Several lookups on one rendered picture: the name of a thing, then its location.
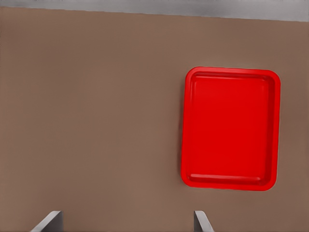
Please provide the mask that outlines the silver frame rail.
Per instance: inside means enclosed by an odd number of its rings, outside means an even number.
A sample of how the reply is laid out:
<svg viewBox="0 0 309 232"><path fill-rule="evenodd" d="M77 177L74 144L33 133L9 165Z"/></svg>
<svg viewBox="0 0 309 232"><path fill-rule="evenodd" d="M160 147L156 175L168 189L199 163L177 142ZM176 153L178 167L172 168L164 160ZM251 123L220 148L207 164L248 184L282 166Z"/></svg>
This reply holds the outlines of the silver frame rail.
<svg viewBox="0 0 309 232"><path fill-rule="evenodd" d="M309 0L0 0L0 7L309 22Z"/></svg>

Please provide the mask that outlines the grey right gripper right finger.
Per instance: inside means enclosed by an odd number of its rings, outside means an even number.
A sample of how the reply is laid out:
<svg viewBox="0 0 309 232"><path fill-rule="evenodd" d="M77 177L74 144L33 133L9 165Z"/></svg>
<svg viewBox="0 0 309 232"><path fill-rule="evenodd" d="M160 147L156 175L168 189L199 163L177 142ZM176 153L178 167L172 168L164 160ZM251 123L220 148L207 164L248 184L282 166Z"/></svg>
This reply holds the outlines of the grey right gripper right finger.
<svg viewBox="0 0 309 232"><path fill-rule="evenodd" d="M204 211L194 211L194 232L214 232Z"/></svg>

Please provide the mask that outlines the red rectangular tray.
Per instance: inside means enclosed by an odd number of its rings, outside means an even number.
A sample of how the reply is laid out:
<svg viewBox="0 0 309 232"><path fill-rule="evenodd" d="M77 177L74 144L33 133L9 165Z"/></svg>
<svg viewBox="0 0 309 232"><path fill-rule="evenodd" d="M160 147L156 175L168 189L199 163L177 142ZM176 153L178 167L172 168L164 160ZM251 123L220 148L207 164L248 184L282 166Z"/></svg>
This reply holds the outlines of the red rectangular tray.
<svg viewBox="0 0 309 232"><path fill-rule="evenodd" d="M181 178L267 191L277 180L281 81L270 70L194 67L183 100Z"/></svg>

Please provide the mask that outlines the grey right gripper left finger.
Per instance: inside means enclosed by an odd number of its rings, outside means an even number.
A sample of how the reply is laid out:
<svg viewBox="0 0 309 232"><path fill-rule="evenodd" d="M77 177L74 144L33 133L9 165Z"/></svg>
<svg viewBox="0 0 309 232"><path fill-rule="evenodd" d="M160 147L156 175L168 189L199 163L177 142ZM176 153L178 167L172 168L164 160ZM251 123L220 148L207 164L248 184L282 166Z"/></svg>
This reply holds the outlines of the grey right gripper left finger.
<svg viewBox="0 0 309 232"><path fill-rule="evenodd" d="M30 232L63 232L63 212L50 212Z"/></svg>

